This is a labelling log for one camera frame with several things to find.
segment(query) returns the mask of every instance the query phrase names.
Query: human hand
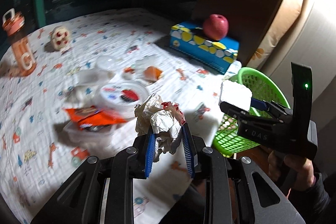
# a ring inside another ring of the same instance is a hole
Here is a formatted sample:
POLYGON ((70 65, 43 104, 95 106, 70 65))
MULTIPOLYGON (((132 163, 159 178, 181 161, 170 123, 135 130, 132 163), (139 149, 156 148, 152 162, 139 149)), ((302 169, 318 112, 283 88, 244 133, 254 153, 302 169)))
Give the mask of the human hand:
MULTIPOLYGON (((296 181, 292 189, 297 191, 305 191, 314 184, 314 168, 311 160, 297 155, 286 155, 283 162, 297 172, 296 181)), ((281 160, 272 151, 268 156, 268 176, 276 182, 280 175, 281 160)))

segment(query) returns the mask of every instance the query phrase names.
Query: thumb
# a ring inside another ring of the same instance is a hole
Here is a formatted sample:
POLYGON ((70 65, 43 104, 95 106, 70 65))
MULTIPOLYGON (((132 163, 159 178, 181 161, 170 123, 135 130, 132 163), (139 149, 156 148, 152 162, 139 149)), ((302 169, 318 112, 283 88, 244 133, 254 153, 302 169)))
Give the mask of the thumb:
POLYGON ((283 162, 285 163, 285 165, 294 169, 296 172, 300 172, 303 169, 306 160, 307 160, 306 158, 303 158, 301 156, 286 155, 285 158, 283 159, 283 162))

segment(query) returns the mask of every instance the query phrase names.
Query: person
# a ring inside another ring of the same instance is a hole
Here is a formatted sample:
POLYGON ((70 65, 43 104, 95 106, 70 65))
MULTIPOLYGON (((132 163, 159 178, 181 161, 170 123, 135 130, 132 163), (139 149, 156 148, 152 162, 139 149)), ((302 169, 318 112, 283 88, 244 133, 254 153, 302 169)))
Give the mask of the person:
MULTIPOLYGON (((328 195, 323 185, 322 174, 314 172, 311 160, 297 155, 286 155, 283 162, 298 174, 288 200, 303 217, 306 224, 336 223, 336 194, 328 195)), ((272 151, 268 156, 269 177, 276 182, 281 175, 281 160, 272 151)))

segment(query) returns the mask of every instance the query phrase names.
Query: silver bolt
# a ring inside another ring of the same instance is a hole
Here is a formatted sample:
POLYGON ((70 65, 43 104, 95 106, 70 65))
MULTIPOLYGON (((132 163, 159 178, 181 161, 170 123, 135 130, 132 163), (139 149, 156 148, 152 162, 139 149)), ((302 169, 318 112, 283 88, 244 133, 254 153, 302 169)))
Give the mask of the silver bolt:
POLYGON ((127 147, 126 152, 129 154, 134 154, 137 151, 137 149, 133 146, 127 147))
POLYGON ((95 164, 97 162, 97 157, 95 156, 90 156, 87 158, 87 162, 90 163, 90 164, 95 164))
POLYGON ((211 147, 206 146, 206 147, 204 147, 204 148, 202 149, 202 151, 203 151, 204 153, 206 153, 206 154, 211 154, 213 150, 212 150, 211 147))
POLYGON ((241 161, 245 164, 250 164, 251 163, 251 159, 249 157, 242 157, 241 161))

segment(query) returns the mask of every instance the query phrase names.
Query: apple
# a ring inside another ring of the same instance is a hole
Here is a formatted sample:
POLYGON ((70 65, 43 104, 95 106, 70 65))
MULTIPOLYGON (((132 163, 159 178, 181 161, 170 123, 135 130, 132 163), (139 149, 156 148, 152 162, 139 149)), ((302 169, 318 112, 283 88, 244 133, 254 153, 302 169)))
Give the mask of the apple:
POLYGON ((203 23, 204 34, 216 41, 226 37, 228 31, 229 22, 222 15, 212 14, 203 23))

